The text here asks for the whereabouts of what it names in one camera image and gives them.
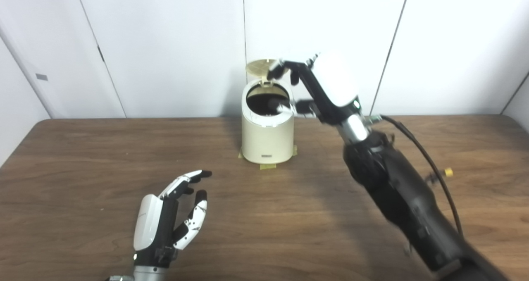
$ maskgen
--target open lid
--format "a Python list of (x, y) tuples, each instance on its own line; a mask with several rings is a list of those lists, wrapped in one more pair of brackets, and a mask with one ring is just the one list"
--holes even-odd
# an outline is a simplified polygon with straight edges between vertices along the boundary
[(267, 81), (266, 76), (268, 74), (268, 69), (270, 68), (270, 65), (272, 63), (276, 62), (276, 60), (273, 59), (261, 59), (252, 61), (248, 64), (246, 64), (246, 73), (248, 73), (251, 76), (256, 76), (258, 78), (261, 78), (261, 81)]

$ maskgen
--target black cable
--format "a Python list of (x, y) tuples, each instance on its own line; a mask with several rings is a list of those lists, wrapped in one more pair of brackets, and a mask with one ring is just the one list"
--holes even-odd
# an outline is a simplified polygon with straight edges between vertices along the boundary
[(439, 169), (437, 166), (435, 166), (435, 163), (430, 158), (426, 150), (423, 148), (423, 146), (417, 141), (417, 138), (413, 136), (413, 134), (404, 126), (404, 124), (400, 123), (399, 121), (395, 121), (394, 119), (381, 115), (382, 119), (385, 121), (388, 121), (389, 123), (393, 124), (397, 129), (399, 129), (405, 136), (407, 136), (410, 141), (412, 141), (419, 151), (423, 154), (424, 158), (428, 161), (431, 168), (433, 169), (433, 172), (435, 173), (435, 176), (438, 178), (439, 183), (443, 187), (444, 194), (446, 195), (446, 200), (448, 200), (448, 204), (450, 204), (450, 208), (452, 209), (452, 214), (454, 216), (455, 221), (455, 227), (457, 228), (459, 234), (463, 236), (463, 227), (461, 227), (461, 221), (459, 219), (458, 210), (455, 207), (454, 200), (452, 199), (452, 195), (450, 194), (450, 191), (448, 190), (448, 186), (446, 185), (446, 182), (444, 181), (443, 175), (439, 172)]

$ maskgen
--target white wall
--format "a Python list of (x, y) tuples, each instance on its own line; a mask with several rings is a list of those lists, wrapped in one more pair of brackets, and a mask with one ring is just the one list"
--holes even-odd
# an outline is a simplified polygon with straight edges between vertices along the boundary
[(0, 167), (48, 114), (0, 38)]
[[(369, 112), (404, 0), (244, 0), (248, 61), (339, 49)], [(308, 97), (303, 84), (296, 98)]]
[[(328, 48), (369, 113), (404, 0), (82, 2), (0, 0), (0, 33), (52, 117), (236, 115), (246, 61)], [(529, 0), (408, 0), (374, 113), (500, 113), (529, 71), (528, 33)]]
[(374, 113), (499, 114), (529, 71), (529, 0), (408, 0)]
[(124, 117), (79, 0), (0, 0), (0, 29), (52, 117)]
[(240, 113), (243, 0), (82, 0), (128, 117)]
[(504, 115), (513, 118), (529, 132), (529, 77), (520, 87), (510, 104), (504, 111)]

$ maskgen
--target robotic hand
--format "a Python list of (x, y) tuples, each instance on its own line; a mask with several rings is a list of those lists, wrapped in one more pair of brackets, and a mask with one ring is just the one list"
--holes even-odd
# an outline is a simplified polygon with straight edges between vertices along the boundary
[[(302, 80), (313, 100), (270, 105), (314, 114), (322, 123), (338, 129), (352, 177), (363, 185), (384, 217), (402, 230), (431, 271), (448, 271), (442, 281), (507, 281), (456, 232), (439, 210), (429, 186), (393, 142), (372, 130), (374, 122), (385, 119), (416, 141), (401, 123), (389, 117), (362, 116), (357, 88), (344, 59), (336, 53), (321, 53), (306, 62), (277, 60), (270, 66), (268, 79), (280, 78), (285, 68), (291, 70), (291, 83)], [(433, 161), (431, 164), (440, 177)], [(450, 269), (454, 263), (459, 267)]]
[(190, 183), (210, 177), (210, 171), (196, 170), (176, 178), (160, 195), (147, 194), (141, 201), (134, 231), (134, 276), (111, 276), (108, 281), (163, 281), (170, 263), (198, 234), (207, 209), (207, 193), (199, 190), (188, 218), (174, 229), (178, 198), (193, 194)]

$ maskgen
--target wood grain surface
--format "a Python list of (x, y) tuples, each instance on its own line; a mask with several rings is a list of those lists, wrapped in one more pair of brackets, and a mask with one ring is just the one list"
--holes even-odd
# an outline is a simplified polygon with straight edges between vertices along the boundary
[[(529, 280), (529, 136), (503, 116), (397, 117), (448, 179), (467, 239)], [(427, 163), (396, 133), (417, 170)], [(342, 161), (332, 127), (297, 120), (298, 155), (259, 170), (238, 158), (240, 119), (38, 123), (0, 169), (3, 280), (97, 281), (132, 271), (140, 201), (195, 169), (213, 177), (202, 231), (167, 280), (433, 280)], [(438, 204), (451, 219), (442, 189)], [(188, 213), (192, 198), (181, 204)]]

